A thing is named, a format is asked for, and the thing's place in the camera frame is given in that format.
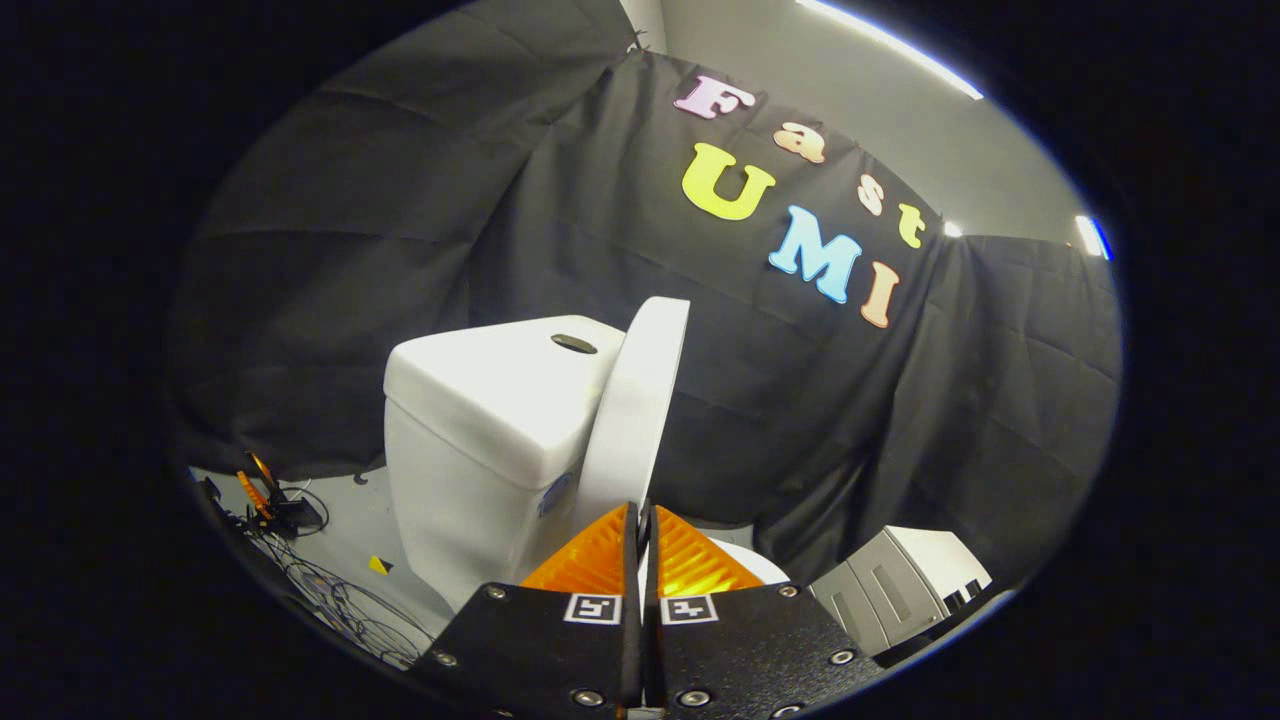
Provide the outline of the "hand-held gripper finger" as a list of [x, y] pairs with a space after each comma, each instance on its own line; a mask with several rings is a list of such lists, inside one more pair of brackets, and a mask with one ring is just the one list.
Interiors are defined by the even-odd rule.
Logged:
[[808, 588], [662, 506], [646, 528], [645, 698], [667, 717], [814, 716], [879, 678]]
[[622, 717], [637, 706], [636, 503], [520, 583], [484, 582], [410, 669], [448, 717]]

